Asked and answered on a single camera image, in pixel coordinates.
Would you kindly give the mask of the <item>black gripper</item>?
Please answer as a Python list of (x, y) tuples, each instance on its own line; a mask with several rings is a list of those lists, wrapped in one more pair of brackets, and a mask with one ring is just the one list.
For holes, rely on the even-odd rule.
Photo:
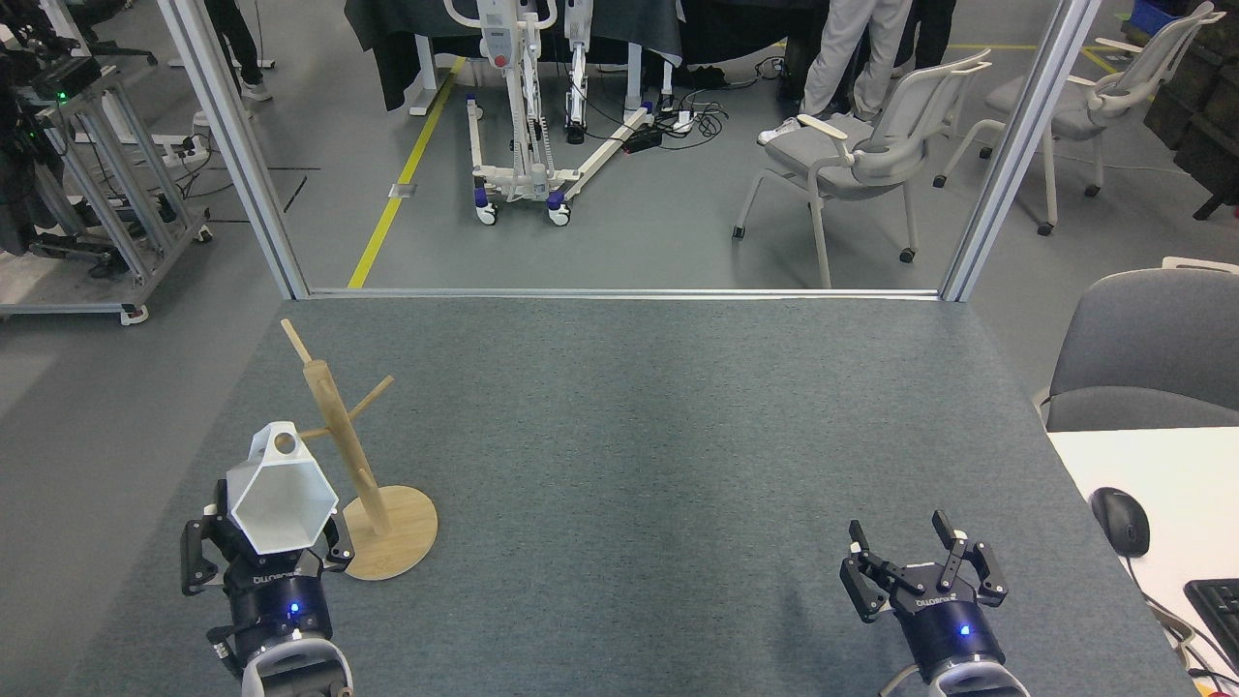
[(199, 519), (186, 522), (181, 535), (181, 591), (196, 595), (213, 584), (217, 565), (204, 560), (208, 539), (228, 561), (223, 591), (230, 625), (207, 631), (225, 667), (242, 670), (258, 652), (300, 638), (332, 638), (322, 572), (344, 572), (356, 560), (344, 517), (328, 517), (313, 539), (313, 551), (276, 553), (248, 560), (249, 541), (221, 505), (209, 503)]
[[(909, 582), (901, 566), (872, 555), (859, 520), (849, 524), (851, 543), (839, 572), (861, 621), (876, 621), (886, 600), (895, 595), (895, 617), (926, 683), (965, 664), (1006, 662), (1004, 649), (980, 609), (1001, 605), (1009, 595), (1009, 583), (997, 569), (992, 548), (953, 526), (943, 510), (933, 513), (932, 525), (948, 551), (935, 586)], [(975, 589), (957, 581), (965, 561), (978, 573)]]

